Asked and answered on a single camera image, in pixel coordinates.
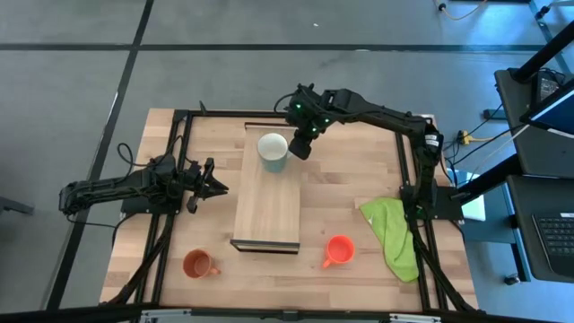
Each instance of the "table leg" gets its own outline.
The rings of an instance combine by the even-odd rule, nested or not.
[[[0,196],[0,213],[2,211],[16,211],[21,214],[32,214],[34,208]]]
[[[518,155],[514,154],[506,160],[500,162],[490,170],[486,171],[483,175],[476,179],[472,179],[458,189],[458,196],[460,197],[460,204],[464,205],[482,194],[496,188],[499,184],[506,180],[508,175],[522,175],[522,168]]]

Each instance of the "green cloth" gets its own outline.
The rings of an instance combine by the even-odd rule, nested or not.
[[[413,234],[404,219],[403,202],[379,197],[362,205],[361,212],[383,246],[387,266],[403,282],[416,279],[419,269],[414,258]]]

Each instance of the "monitor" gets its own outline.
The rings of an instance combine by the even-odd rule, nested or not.
[[[540,102],[532,102],[520,121],[574,138],[574,79]]]

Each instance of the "black desk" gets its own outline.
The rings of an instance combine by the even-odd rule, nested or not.
[[[518,83],[507,70],[494,74],[496,85],[506,112],[509,126],[522,125],[519,121],[531,100],[531,83]],[[479,178],[463,185],[459,192],[467,193],[464,204],[496,188],[509,175],[536,175],[574,179],[574,140],[529,127],[514,140],[517,153],[508,157]]]
[[[540,280],[574,283],[574,278],[550,269],[532,220],[533,213],[574,211],[574,180],[508,176],[507,183],[532,275]]]

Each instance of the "wooden cutting board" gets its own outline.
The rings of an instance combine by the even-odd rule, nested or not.
[[[290,142],[294,128],[246,125],[235,230],[239,251],[298,253],[302,161],[291,156],[280,173],[264,169],[257,152],[263,135],[276,133]]]

